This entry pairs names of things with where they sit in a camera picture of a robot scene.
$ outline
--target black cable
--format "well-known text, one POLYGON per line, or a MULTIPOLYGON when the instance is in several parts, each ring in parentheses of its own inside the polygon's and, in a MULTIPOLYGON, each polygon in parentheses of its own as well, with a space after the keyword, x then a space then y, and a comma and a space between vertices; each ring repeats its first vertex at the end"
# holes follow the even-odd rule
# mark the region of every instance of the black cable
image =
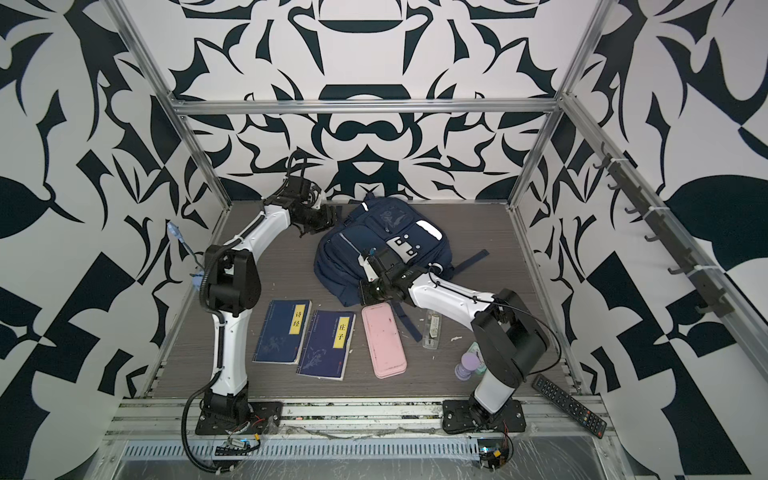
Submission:
POLYGON ((489 305, 496 305, 496 306, 500 306, 502 308, 509 308, 511 310, 517 310, 518 312, 522 312, 522 313, 530 316, 532 319, 536 320, 541 325, 543 325, 547 330, 549 330, 549 333, 552 334, 552 338, 554 338, 555 342, 558 344, 558 359, 555 360, 554 363, 552 363, 547 368, 541 369, 541 370, 536 370, 534 372, 530 372, 529 375, 534 375, 536 373, 546 372, 549 369, 553 369, 554 367, 556 367, 557 364, 560 363, 560 360, 563 358, 563 346, 560 344, 560 339, 558 338, 557 335, 555 335, 554 330, 549 325, 547 325, 547 323, 544 320, 541 320, 538 317, 531 315, 530 312, 527 312, 527 311, 525 311, 523 309, 520 309, 520 308, 518 308, 516 306, 512 306, 512 305, 508 305, 506 303, 500 303, 500 302, 490 302, 488 300, 480 299, 477 296, 466 295, 465 293, 459 292, 458 290, 454 290, 453 288, 450 288, 450 287, 447 287, 445 285, 442 285, 438 280, 435 280, 434 278, 432 278, 432 266, 430 266, 430 268, 427 270, 427 274, 429 275, 429 280, 432 283, 435 284, 435 288, 437 288, 438 286, 441 286, 442 288, 448 290, 449 292, 453 292, 453 293, 456 293, 458 295, 461 295, 461 296, 463 296, 465 298, 468 298, 468 299, 472 300, 475 303, 477 303, 477 302, 487 303, 489 305))
POLYGON ((507 444, 507 445, 509 445, 509 447, 508 447, 509 448, 509 455, 507 455, 507 462, 509 462, 509 460, 512 458, 512 456, 515 454, 515 446, 512 444, 512 439, 509 437, 509 433, 508 432, 505 433, 504 436, 507 437, 507 439, 509 440, 509 443, 507 444))
POLYGON ((304 150, 301 150, 300 148, 297 148, 293 152, 293 154, 295 155, 295 154, 297 154, 299 152, 304 154, 304 162, 301 164, 301 175, 299 176, 301 178, 301 180, 304 180, 304 171, 306 170, 306 162, 308 162, 310 160, 310 156, 307 155, 306 152, 304 150))
POLYGON ((221 376, 221 370, 216 372, 213 378, 211 378, 210 381, 205 384, 205 386, 197 390, 195 393, 193 393, 190 396, 190 398, 187 399, 187 403, 184 404, 184 410, 182 410, 181 412, 181 446, 184 448, 184 454, 190 460, 192 465, 198 467, 200 470, 207 473, 220 473, 221 469, 218 467, 214 467, 212 465, 206 465, 202 463, 200 460, 197 459, 196 456, 194 456, 194 453, 192 453, 190 444, 187 441, 187 415, 189 414, 190 405, 192 405, 192 402, 195 399, 195 397, 207 391, 211 386, 213 386, 213 384, 216 383, 216 381, 219 379, 220 376, 221 376))

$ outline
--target book cover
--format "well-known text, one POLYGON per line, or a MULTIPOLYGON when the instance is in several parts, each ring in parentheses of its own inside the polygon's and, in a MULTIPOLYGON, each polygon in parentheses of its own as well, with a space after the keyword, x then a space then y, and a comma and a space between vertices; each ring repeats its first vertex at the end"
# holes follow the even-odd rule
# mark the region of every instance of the book cover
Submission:
POLYGON ((309 300, 272 300, 266 309, 253 361, 296 365, 311 310, 309 300))
POLYGON ((343 379, 354 325, 354 312, 317 310, 312 315, 296 373, 321 379, 343 379))

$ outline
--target remote control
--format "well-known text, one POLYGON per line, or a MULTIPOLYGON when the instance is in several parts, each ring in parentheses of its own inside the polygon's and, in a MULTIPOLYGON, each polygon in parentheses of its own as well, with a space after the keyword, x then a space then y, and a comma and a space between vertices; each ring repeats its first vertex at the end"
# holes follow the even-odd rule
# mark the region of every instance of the remote control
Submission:
POLYGON ((533 381, 533 388, 547 397, 552 403, 560 407, 560 410, 569 414, 573 420, 592 432, 599 439, 603 438, 607 423, 578 400, 568 395, 563 389, 555 385, 550 379, 539 373, 533 381))

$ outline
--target black mounting bracket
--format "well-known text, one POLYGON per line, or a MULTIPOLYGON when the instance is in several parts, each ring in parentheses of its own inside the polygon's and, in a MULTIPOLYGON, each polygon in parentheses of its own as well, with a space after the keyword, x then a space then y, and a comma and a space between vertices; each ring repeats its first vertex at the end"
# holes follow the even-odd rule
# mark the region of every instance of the black mounting bracket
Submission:
MULTIPOLYGON (((262 434, 269 426, 280 426, 280 417, 283 414, 282 402, 248 402, 253 410, 251 413, 251 426, 242 431, 241 435, 262 434)), ((195 435, 228 435, 227 430, 237 427, 231 421, 220 419, 217 415, 200 414, 197 419, 195 435)))
POLYGON ((509 432, 525 431, 525 415, 519 401, 507 400, 484 425, 478 424, 476 415, 472 414, 469 400, 444 400, 442 403, 442 429, 450 435, 481 430, 503 432, 505 423, 509 432))

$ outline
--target gray wooden floor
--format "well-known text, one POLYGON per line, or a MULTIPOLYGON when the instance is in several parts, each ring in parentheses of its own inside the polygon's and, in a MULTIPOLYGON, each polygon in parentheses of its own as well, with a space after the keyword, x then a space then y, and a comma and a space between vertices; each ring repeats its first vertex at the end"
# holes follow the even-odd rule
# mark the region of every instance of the gray wooden floor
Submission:
MULTIPOLYGON (((239 233, 256 215, 259 204, 236 202, 230 212, 222 238, 229 240, 239 233)), ((344 214, 353 206, 345 206, 344 214)), ((534 293, 525 268, 522 252, 512 230, 509 215, 498 204, 416 204, 415 208, 439 225, 451 241, 454 264, 485 248, 490 256, 454 278, 454 282, 477 290, 497 293, 502 288, 517 292, 531 312, 539 318, 544 313, 534 293)), ((442 325, 437 350, 425 349, 416 343, 399 324, 408 369, 402 375, 378 379, 373 374, 365 329, 358 314, 353 330, 352 345, 344 380, 313 379, 296 374, 296 366, 267 365, 250 361, 266 308, 273 299, 310 299, 314 309, 344 309, 315 278, 313 261, 321 235, 299 238, 296 228, 282 232, 262 255, 258 268, 262 282, 261 299, 253 309, 247 340, 246 371, 252 397, 342 397, 342 396, 468 396, 480 377, 467 382, 456 379, 453 369, 461 355, 474 341, 472 331, 456 322, 446 320, 442 325)), ((203 246, 194 246, 202 250, 203 246)), ((411 319, 421 329, 424 311, 403 304, 411 319)), ((214 328, 210 315, 195 303, 170 351, 167 365, 155 389, 155 398, 187 397, 210 378, 213 362, 214 328)), ((554 362, 556 353, 550 348, 537 365, 543 368, 554 362)), ((546 374, 568 390, 560 367, 546 374)), ((533 395, 534 390, 523 385, 519 395, 533 395)))

